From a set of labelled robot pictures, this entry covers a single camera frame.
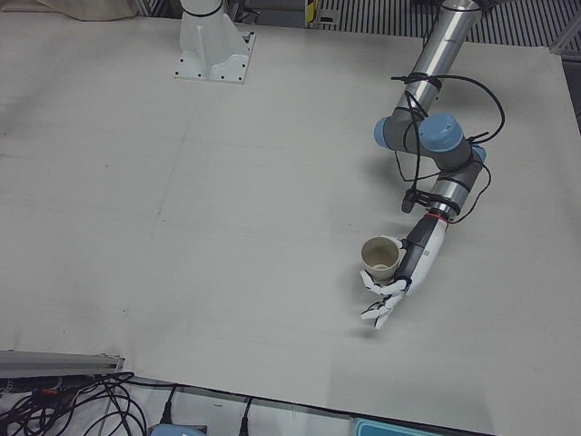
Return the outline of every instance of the metal frame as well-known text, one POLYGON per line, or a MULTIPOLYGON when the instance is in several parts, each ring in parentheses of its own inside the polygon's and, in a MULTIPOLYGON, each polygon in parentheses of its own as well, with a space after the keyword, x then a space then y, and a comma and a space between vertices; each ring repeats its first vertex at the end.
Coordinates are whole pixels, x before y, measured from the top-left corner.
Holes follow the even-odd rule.
POLYGON ((119 356, 0 351, 0 378, 107 374, 121 370, 123 362, 119 356))
POLYGON ((561 55, 565 59, 581 60, 581 52, 574 50, 566 50, 571 41, 581 32, 581 9, 577 11, 576 15, 569 21, 561 35, 550 46, 549 51, 553 55, 561 55))

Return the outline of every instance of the teal container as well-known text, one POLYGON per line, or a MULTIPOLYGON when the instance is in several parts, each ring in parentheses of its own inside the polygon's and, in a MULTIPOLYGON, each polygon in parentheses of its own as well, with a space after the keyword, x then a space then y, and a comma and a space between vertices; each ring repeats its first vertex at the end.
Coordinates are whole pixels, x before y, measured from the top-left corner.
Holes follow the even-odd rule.
POLYGON ((437 433, 407 429, 384 422, 357 419, 353 421, 353 436, 441 436, 437 433))

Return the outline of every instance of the robotic arm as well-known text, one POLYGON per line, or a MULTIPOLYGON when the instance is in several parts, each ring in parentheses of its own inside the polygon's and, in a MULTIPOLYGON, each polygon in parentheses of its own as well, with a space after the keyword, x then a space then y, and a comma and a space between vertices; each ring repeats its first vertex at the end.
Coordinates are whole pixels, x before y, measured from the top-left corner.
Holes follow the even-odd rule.
MULTIPOLYGON (((484 166, 485 150, 478 145, 476 138, 465 137, 453 115, 428 117, 427 110, 442 86, 440 79, 455 78, 448 76, 447 72, 468 32, 483 13, 498 3, 504 2, 445 0, 442 3, 438 22, 412 73, 400 78, 406 87, 398 105, 390 117, 379 120, 375 127, 375 139, 379 145, 394 152, 415 154, 418 160, 420 155, 430 157, 440 170, 430 193, 418 190, 417 180, 406 191, 402 211, 409 213, 414 204, 419 203, 427 213, 405 239, 399 240, 398 249, 402 256, 380 259, 379 250, 374 253, 376 265, 360 272, 365 287, 382 296, 361 314, 364 320, 375 320, 377 329, 404 296, 417 291, 425 281, 444 242, 450 220, 460 214, 484 166), (386 280, 377 271, 386 265, 392 266, 390 264, 396 264, 397 268, 386 280)), ((369 266, 365 253, 362 255, 364 264, 369 266)))

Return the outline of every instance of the connector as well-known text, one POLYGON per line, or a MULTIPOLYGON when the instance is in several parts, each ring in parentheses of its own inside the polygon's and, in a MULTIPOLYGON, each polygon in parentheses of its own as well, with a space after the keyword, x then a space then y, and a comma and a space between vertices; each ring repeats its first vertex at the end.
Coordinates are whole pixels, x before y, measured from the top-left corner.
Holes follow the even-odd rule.
POLYGON ((170 400, 165 402, 160 424, 172 424, 172 402, 170 400))
POLYGON ((417 199, 418 196, 416 195, 416 192, 408 189, 401 202, 401 211, 403 213, 410 213, 414 208, 417 199))
POLYGON ((238 432, 238 436, 249 436, 248 434, 248 417, 242 417, 242 422, 240 424, 240 431, 238 432))

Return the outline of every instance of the metal grating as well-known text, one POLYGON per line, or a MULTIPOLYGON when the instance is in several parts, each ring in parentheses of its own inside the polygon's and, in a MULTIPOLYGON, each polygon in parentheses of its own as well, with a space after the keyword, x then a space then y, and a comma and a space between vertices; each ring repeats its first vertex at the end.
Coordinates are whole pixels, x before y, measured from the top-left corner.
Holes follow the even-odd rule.
MULTIPOLYGON (((474 26, 468 40, 502 45, 550 46, 561 34, 581 0, 516 0, 498 5, 474 26)), ((412 0, 321 0, 320 11, 338 11, 340 21, 318 28, 366 34, 422 37, 438 7, 412 0)), ((581 51, 581 34, 566 48, 581 51)))

